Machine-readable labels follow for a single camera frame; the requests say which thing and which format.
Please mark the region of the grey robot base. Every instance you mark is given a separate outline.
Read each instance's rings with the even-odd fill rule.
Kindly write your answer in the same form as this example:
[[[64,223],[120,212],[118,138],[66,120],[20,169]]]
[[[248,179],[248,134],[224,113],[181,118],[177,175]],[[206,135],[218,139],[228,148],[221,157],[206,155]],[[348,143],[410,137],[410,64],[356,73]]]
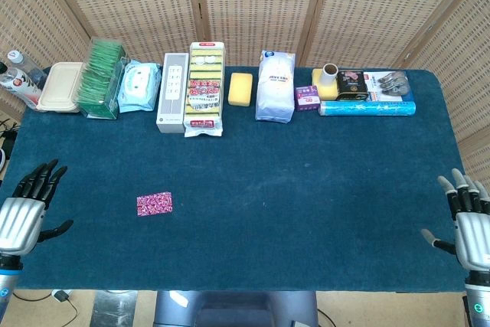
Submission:
[[[319,327],[314,291],[159,291],[153,327]]]

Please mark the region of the yellow sponge multipack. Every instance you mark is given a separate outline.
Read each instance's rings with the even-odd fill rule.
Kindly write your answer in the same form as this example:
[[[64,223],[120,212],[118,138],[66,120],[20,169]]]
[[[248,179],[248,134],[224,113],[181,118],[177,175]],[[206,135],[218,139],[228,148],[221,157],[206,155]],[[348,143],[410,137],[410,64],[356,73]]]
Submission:
[[[185,94],[185,137],[221,136],[224,101],[225,45],[199,41],[190,46]]]

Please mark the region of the white power strip box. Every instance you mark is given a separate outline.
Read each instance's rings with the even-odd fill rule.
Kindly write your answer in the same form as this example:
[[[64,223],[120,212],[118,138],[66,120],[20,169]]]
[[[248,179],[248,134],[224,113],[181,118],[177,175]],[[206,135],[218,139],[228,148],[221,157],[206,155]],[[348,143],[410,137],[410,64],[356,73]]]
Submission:
[[[156,125],[161,133],[185,132],[188,53],[166,53],[162,67]]]

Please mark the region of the light blue wet wipes pack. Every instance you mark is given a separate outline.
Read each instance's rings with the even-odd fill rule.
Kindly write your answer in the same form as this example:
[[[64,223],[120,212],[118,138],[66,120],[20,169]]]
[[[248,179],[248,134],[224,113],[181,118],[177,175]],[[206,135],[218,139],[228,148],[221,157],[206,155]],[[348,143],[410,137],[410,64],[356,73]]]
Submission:
[[[153,111],[161,80],[159,64],[131,60],[125,67],[119,88],[119,111]]]

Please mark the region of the white paper bag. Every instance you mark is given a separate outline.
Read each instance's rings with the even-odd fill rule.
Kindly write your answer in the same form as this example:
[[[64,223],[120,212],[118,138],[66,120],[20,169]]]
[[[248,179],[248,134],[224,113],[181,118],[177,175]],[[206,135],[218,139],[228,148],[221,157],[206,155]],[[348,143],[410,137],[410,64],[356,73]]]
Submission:
[[[295,110],[296,55],[262,51],[256,91],[256,120],[289,123]]]

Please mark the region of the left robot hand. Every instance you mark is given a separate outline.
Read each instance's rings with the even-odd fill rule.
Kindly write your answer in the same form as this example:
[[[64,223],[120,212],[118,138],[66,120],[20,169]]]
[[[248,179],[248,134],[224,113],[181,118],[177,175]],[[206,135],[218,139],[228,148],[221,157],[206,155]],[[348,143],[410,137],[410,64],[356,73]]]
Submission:
[[[57,167],[58,160],[42,163],[26,174],[12,195],[0,206],[0,257],[21,257],[37,244],[67,232],[72,220],[44,230],[46,212],[67,167]]]

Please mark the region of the white labelled drink bottle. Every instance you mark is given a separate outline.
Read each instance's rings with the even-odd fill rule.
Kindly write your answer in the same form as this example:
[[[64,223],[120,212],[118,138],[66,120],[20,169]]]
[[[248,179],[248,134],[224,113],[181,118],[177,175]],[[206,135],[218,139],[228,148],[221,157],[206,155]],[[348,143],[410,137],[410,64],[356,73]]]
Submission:
[[[30,109],[38,110],[41,89],[24,71],[0,61],[0,87],[22,100]]]

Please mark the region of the green tea bag box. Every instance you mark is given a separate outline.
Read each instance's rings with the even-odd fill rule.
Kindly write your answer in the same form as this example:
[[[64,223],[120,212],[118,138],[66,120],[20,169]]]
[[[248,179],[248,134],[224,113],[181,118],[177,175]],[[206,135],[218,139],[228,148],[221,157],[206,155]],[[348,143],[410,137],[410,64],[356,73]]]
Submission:
[[[123,43],[92,38],[78,78],[75,102],[89,119],[116,119],[118,94],[129,62]]]

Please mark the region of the clear water bottle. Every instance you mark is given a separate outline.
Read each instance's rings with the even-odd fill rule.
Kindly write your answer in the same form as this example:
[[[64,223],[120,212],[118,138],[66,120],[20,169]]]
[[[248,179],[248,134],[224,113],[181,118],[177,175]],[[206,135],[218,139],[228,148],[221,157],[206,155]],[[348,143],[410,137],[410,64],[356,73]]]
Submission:
[[[7,58],[14,67],[24,71],[40,90],[44,89],[47,74],[27,54],[12,50]]]

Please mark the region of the flat yellow sponge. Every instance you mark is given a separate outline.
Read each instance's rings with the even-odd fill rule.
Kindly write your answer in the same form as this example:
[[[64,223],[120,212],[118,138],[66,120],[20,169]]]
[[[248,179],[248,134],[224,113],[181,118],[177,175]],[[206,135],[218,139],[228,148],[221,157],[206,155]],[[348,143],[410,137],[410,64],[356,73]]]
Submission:
[[[315,68],[312,70],[312,85],[317,87],[320,100],[336,100],[338,97],[338,85],[335,78],[333,84],[324,85],[320,82],[322,69]]]

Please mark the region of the pink patterned rectangular block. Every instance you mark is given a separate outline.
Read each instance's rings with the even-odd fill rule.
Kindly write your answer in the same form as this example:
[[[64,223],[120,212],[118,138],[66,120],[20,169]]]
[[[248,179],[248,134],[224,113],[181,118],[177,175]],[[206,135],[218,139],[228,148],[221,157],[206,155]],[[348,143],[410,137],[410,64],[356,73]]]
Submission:
[[[139,217],[166,214],[173,211],[171,192],[160,192],[139,196],[136,199],[136,210]]]

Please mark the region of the white roll with cardboard core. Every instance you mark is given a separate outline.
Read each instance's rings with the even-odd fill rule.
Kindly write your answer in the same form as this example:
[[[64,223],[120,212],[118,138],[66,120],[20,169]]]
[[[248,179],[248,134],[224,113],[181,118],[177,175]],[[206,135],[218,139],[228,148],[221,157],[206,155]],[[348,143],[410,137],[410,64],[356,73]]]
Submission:
[[[320,84],[324,87],[334,86],[337,83],[338,67],[335,64],[327,63],[323,66]]]

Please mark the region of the blue carpet table mat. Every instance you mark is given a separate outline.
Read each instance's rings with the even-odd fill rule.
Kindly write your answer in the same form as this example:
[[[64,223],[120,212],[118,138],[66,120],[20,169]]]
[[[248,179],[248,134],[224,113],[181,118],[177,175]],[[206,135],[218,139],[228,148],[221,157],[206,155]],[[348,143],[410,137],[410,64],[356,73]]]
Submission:
[[[441,85],[407,74],[413,116],[260,122],[225,106],[220,137],[163,134],[155,114],[24,115],[0,204],[38,165],[67,167],[23,259],[26,289],[310,289],[452,292],[466,272],[421,230],[453,240],[437,182],[462,165]],[[139,217],[139,196],[173,211]]]

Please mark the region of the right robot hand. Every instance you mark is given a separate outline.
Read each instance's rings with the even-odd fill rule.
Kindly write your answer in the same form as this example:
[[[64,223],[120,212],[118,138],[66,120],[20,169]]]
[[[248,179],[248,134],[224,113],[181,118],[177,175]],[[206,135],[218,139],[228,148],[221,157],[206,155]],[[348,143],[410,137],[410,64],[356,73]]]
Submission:
[[[454,182],[437,178],[445,192],[454,228],[453,244],[435,237],[429,230],[421,234],[428,244],[450,253],[463,269],[490,272],[490,194],[479,181],[473,181],[454,168]]]

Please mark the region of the small purple box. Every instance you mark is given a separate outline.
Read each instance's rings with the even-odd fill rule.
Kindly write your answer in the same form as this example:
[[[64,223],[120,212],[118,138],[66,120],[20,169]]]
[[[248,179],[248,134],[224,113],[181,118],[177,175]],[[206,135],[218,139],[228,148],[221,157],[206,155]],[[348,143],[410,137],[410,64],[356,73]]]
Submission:
[[[294,91],[296,111],[318,110],[321,104],[317,86],[296,87]]]

